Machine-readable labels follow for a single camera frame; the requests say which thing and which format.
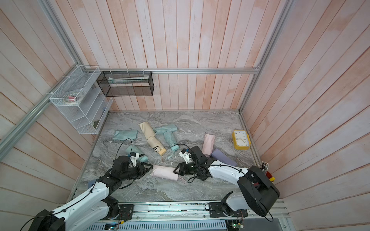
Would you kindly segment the mint green umbrella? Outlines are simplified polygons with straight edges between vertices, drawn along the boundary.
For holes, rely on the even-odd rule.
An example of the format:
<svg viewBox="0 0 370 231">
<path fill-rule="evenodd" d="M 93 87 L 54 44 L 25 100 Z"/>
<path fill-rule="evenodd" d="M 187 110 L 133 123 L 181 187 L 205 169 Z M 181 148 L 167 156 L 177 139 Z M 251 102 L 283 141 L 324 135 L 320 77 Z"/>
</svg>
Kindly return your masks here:
<svg viewBox="0 0 370 231">
<path fill-rule="evenodd" d="M 129 147 L 126 148 L 125 150 L 126 154 L 130 157 L 132 153 L 134 153 L 134 156 L 136 154 L 139 154 L 138 161 L 141 163 L 148 163 L 148 157 L 145 156 L 145 154 L 137 148 L 134 144 L 130 145 Z"/>
<path fill-rule="evenodd" d="M 166 131 L 164 133 L 164 139 L 172 151 L 177 151 L 180 148 L 172 131 Z"/>
</svg>

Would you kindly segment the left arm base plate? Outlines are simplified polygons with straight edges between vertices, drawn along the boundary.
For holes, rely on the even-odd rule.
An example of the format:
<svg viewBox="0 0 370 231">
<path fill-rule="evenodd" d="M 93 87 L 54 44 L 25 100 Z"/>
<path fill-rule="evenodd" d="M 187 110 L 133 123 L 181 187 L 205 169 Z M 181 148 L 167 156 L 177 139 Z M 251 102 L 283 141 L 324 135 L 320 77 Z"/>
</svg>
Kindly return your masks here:
<svg viewBox="0 0 370 231">
<path fill-rule="evenodd" d="M 130 220 L 133 217 L 134 204 L 117 204 L 109 209 L 102 220 Z"/>
</svg>

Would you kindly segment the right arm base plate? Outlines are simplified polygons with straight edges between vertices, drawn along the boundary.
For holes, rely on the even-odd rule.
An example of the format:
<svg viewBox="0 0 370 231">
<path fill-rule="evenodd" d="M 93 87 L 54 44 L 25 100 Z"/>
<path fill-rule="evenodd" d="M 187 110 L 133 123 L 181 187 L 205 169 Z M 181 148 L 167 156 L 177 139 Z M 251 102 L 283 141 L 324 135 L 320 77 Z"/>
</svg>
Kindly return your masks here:
<svg viewBox="0 0 370 231">
<path fill-rule="evenodd" d="M 228 207 L 226 203 L 222 202 L 212 202 L 205 205 L 206 211 L 209 212 L 211 218 L 222 218 L 222 217 L 236 217 L 245 218 L 248 217 L 247 210 L 232 210 Z"/>
</svg>

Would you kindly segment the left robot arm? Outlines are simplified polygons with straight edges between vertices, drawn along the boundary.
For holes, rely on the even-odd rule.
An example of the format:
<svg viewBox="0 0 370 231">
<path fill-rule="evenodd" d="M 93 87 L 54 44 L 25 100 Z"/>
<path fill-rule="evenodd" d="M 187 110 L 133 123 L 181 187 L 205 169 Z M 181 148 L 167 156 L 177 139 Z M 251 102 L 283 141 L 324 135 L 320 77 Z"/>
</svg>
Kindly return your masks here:
<svg viewBox="0 0 370 231">
<path fill-rule="evenodd" d="M 112 197 L 124 189 L 124 181 L 134 182 L 152 170 L 153 165 L 137 157 L 119 156 L 113 166 L 84 193 L 53 211 L 43 210 L 29 220 L 31 231 L 83 231 L 98 220 L 130 219 Z"/>
</svg>

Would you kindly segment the beige umbrella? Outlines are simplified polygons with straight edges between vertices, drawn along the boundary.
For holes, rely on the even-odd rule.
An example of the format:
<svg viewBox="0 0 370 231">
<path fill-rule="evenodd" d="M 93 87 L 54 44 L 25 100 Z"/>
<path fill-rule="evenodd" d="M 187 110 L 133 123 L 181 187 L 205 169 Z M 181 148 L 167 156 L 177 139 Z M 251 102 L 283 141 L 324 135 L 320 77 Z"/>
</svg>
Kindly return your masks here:
<svg viewBox="0 0 370 231">
<path fill-rule="evenodd" d="M 150 136 L 147 142 L 160 156 L 166 153 L 167 150 L 155 136 Z"/>
</svg>

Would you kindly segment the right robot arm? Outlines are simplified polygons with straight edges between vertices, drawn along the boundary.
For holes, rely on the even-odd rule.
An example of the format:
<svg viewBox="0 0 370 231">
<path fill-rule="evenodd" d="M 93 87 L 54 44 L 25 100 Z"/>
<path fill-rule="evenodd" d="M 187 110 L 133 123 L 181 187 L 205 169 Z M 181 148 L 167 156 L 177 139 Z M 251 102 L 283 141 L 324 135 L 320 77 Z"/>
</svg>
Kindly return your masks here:
<svg viewBox="0 0 370 231">
<path fill-rule="evenodd" d="M 192 175 L 188 183 L 194 179 L 219 178 L 239 187 L 238 193 L 231 191 L 220 202 L 208 204 L 211 217 L 231 217 L 252 210 L 265 218 L 280 197 L 277 187 L 257 166 L 240 168 L 225 164 L 207 157 L 198 146 L 184 148 L 180 156 L 184 162 L 178 164 L 173 172 L 180 176 Z"/>
</svg>

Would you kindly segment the mint green sleeve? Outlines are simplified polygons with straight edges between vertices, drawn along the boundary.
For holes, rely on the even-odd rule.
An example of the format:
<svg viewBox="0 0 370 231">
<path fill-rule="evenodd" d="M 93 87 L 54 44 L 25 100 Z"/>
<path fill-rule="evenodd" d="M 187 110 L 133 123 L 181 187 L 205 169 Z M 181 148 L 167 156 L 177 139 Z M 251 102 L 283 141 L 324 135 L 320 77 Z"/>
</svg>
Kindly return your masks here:
<svg viewBox="0 0 370 231">
<path fill-rule="evenodd" d="M 119 141 L 124 141 L 126 139 L 135 140 L 137 138 L 137 133 L 138 133 L 137 130 L 126 130 L 126 131 L 115 130 L 112 139 Z"/>
<path fill-rule="evenodd" d="M 153 128 L 156 135 L 164 135 L 166 132 L 177 131 L 178 128 L 174 124 L 163 125 L 161 127 Z"/>
</svg>

